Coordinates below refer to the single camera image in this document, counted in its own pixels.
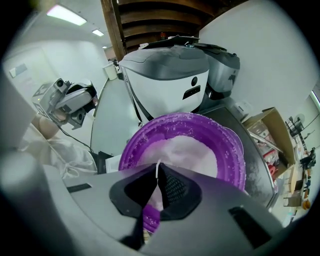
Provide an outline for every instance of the gray countertop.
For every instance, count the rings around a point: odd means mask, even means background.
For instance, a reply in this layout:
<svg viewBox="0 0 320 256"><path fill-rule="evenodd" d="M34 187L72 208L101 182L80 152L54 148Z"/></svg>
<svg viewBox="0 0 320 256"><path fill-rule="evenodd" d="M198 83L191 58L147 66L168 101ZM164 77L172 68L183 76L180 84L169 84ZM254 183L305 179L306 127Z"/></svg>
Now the gray countertop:
<svg viewBox="0 0 320 256"><path fill-rule="evenodd" d="M199 114L233 130L239 136L244 149L245 191L265 207L270 207L276 194L274 184L267 165L247 129L223 105L203 110Z"/></svg>

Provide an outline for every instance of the black slot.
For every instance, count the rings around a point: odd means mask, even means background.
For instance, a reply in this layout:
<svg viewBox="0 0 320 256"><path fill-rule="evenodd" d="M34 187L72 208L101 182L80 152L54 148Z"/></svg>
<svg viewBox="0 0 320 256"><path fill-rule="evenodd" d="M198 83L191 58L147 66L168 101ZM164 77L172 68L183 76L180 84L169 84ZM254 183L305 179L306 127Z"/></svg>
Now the black slot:
<svg viewBox="0 0 320 256"><path fill-rule="evenodd" d="M186 98L188 98L188 97L190 97L192 95L195 95L195 94L199 93L200 92L200 88L201 88L201 85L198 85L198 86L196 86L194 88L186 90L182 99L184 100L184 99L186 99Z"/></svg>
<svg viewBox="0 0 320 256"><path fill-rule="evenodd" d="M258 248L271 239L271 236L247 213L243 207L234 207L229 213L239 225L253 248Z"/></svg>
<svg viewBox="0 0 320 256"><path fill-rule="evenodd" d="M88 183L84 183L84 184L75 185L75 186L68 186L66 189L69 191L69 193L74 193L74 192L78 192L78 191L86 190L90 188L92 188L92 186L90 186Z"/></svg>

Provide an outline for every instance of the purple bowl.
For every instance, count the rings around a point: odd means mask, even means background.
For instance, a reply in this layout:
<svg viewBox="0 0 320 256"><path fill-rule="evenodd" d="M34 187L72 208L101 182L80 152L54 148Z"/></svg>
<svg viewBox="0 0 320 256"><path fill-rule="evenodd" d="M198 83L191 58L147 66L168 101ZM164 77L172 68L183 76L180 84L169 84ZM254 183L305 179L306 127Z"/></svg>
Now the purple bowl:
<svg viewBox="0 0 320 256"><path fill-rule="evenodd" d="M194 113L171 113L148 122L126 145L118 169L121 171L136 167L140 157L152 143L181 135L202 142L214 152L218 179L245 190L245 161L239 137L212 119ZM143 210L144 228L154 232L159 222L160 213L147 205Z"/></svg>

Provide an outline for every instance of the white powder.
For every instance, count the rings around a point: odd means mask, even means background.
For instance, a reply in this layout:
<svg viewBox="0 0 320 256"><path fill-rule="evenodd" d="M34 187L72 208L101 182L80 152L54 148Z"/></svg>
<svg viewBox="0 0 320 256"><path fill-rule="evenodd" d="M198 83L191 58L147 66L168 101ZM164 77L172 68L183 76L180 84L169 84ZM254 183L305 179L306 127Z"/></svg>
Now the white powder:
<svg viewBox="0 0 320 256"><path fill-rule="evenodd" d="M139 164L153 164L159 159L162 163L214 178L218 174L214 152L202 142L189 136L177 136L152 143L143 152Z"/></svg>

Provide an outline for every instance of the ceiling light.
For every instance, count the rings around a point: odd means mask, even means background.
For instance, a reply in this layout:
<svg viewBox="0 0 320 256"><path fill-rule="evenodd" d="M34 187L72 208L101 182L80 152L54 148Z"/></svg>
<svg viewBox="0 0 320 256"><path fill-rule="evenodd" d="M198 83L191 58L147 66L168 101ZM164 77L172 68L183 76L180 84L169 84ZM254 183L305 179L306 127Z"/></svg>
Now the ceiling light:
<svg viewBox="0 0 320 256"><path fill-rule="evenodd" d="M92 31L92 33L96 34L99 37L102 37L104 35L104 33L102 33L100 30L96 29L94 31Z"/></svg>
<svg viewBox="0 0 320 256"><path fill-rule="evenodd" d="M55 5L54 7L52 7L47 13L46 15L51 16L51 17L55 17L67 22L71 22L73 24L76 24L78 26L81 26L83 24L85 24L87 21L80 17L79 15L75 14L74 12L60 6L60 5Z"/></svg>

